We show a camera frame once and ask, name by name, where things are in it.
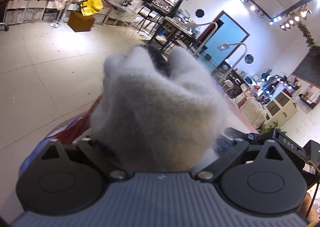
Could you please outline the white fuzzy sweater black collar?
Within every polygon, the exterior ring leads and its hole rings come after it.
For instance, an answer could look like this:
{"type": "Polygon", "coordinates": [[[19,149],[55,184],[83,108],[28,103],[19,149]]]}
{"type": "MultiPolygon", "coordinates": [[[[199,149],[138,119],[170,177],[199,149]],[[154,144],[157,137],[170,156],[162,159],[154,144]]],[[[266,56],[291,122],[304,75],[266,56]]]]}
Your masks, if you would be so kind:
{"type": "Polygon", "coordinates": [[[174,47],[162,69],[137,45],[104,61],[103,93],[90,120],[92,140],[129,172],[182,172],[200,166],[228,127],[250,125],[210,72],[174,47]]]}

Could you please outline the blue plaid bed sheet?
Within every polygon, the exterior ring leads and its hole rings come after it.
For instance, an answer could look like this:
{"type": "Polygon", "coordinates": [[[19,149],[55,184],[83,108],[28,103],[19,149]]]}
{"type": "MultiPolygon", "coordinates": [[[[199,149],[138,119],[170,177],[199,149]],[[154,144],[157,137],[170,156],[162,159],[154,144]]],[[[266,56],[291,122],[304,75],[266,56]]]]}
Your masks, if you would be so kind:
{"type": "Polygon", "coordinates": [[[72,117],[71,119],[64,121],[55,127],[51,132],[49,132],[44,139],[42,139],[33,151],[25,158],[23,163],[21,164],[18,171],[18,178],[25,172],[25,170],[29,167],[29,165],[33,162],[33,160],[39,155],[39,153],[43,150],[43,148],[50,142],[52,139],[56,139],[59,133],[64,132],[66,129],[71,128],[71,126],[75,125],[81,118],[85,116],[84,113],[79,114],[77,116],[72,117]]]}

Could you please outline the green potted plant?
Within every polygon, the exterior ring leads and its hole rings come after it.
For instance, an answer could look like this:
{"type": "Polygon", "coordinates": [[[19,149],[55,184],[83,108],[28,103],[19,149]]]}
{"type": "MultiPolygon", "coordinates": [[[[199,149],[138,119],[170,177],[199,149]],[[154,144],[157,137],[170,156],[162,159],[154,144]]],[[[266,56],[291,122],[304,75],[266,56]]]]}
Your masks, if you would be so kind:
{"type": "Polygon", "coordinates": [[[259,133],[260,134],[264,134],[264,133],[268,133],[273,131],[274,129],[277,129],[279,132],[281,132],[282,134],[286,134],[286,131],[282,130],[279,126],[277,122],[274,122],[273,125],[267,125],[267,124],[262,124],[260,129],[259,129],[259,133]]]}

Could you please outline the cream drawer cabinet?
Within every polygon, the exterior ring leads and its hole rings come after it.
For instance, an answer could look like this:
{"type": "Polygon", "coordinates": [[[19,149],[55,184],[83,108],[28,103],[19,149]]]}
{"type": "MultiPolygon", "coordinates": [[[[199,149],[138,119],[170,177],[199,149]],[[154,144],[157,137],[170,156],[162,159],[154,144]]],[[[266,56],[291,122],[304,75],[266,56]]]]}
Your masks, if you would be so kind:
{"type": "Polygon", "coordinates": [[[281,127],[297,112],[297,105],[294,100],[280,92],[265,107],[266,120],[265,127],[281,127]]]}

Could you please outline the red folded garment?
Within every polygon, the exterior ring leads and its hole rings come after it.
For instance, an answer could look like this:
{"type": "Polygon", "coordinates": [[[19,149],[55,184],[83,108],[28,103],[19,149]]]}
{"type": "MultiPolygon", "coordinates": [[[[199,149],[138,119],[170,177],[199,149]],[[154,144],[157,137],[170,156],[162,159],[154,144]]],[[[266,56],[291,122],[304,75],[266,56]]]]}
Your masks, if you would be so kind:
{"type": "Polygon", "coordinates": [[[102,96],[99,96],[95,100],[93,105],[90,107],[90,109],[87,111],[87,113],[76,119],[70,126],[64,129],[62,132],[58,133],[58,135],[55,138],[58,139],[61,144],[68,145],[75,141],[78,137],[83,135],[83,133],[90,128],[91,115],[100,103],[101,98],[102,96]]]}

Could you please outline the white bent lamp stand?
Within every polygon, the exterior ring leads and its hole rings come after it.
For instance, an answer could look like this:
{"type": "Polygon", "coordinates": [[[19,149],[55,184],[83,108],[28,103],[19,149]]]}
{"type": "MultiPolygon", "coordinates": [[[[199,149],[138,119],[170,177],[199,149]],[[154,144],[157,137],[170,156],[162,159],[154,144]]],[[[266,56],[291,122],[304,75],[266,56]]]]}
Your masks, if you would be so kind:
{"type": "Polygon", "coordinates": [[[243,42],[237,42],[237,43],[225,43],[222,44],[218,47],[218,49],[220,51],[225,51],[230,49],[232,46],[235,46],[236,48],[239,48],[240,46],[244,47],[244,52],[242,53],[241,56],[238,57],[238,59],[235,59],[234,57],[232,57],[232,64],[230,65],[231,67],[225,72],[225,74],[219,79],[218,83],[222,83],[227,76],[232,72],[233,68],[235,68],[239,62],[245,57],[245,55],[247,55],[247,45],[243,42]]]}

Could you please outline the blue door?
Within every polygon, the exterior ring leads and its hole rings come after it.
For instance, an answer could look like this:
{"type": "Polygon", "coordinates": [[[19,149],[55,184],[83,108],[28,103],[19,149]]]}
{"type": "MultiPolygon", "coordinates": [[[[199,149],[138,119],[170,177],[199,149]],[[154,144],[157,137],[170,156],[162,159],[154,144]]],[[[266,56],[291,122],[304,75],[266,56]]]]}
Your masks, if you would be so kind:
{"type": "Polygon", "coordinates": [[[229,49],[220,51],[217,48],[218,46],[229,43],[244,43],[249,37],[249,33],[225,11],[221,11],[214,22],[217,23],[217,30],[209,36],[215,27],[214,24],[210,24],[197,39],[202,43],[208,38],[197,60],[204,64],[210,72],[214,71],[239,47],[239,45],[234,45],[229,49]]]}

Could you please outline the brown wooden box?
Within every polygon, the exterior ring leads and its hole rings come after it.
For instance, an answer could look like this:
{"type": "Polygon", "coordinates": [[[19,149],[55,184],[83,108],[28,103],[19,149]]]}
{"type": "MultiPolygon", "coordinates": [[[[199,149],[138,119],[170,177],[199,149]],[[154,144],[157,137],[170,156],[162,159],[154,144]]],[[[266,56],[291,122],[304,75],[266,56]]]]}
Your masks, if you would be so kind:
{"type": "Polygon", "coordinates": [[[93,16],[83,16],[80,12],[72,11],[67,24],[74,32],[88,32],[94,21],[93,16]]]}

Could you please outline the black metal table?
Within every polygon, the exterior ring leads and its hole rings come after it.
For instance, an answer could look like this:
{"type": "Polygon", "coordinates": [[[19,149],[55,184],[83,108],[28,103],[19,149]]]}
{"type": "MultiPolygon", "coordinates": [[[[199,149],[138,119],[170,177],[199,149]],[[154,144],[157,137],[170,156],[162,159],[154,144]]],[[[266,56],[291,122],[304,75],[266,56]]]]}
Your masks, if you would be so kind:
{"type": "Polygon", "coordinates": [[[147,45],[157,48],[161,53],[169,52],[174,46],[181,46],[195,52],[201,42],[178,21],[165,17],[156,32],[148,40],[147,45]]]}

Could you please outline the yellow plastic bag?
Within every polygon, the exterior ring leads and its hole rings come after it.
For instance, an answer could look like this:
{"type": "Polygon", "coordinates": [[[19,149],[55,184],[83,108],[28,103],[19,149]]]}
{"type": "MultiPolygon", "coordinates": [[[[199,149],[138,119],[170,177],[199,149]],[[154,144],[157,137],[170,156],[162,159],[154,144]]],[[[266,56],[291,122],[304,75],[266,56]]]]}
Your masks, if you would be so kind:
{"type": "Polygon", "coordinates": [[[83,16],[92,16],[103,9],[102,0],[83,0],[80,2],[80,11],[83,16]]]}

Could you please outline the low bench with lace cover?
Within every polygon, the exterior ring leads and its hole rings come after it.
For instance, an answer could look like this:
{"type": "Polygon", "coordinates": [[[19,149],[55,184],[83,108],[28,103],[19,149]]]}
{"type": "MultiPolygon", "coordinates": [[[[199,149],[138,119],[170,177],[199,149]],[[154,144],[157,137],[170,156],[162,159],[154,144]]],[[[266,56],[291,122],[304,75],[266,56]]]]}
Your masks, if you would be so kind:
{"type": "MultiPolygon", "coordinates": [[[[4,21],[8,25],[34,22],[66,23],[72,11],[79,10],[84,0],[10,0],[4,9],[4,21]]],[[[93,14],[99,25],[130,25],[137,14],[114,0],[102,0],[103,8],[93,14]]]]}

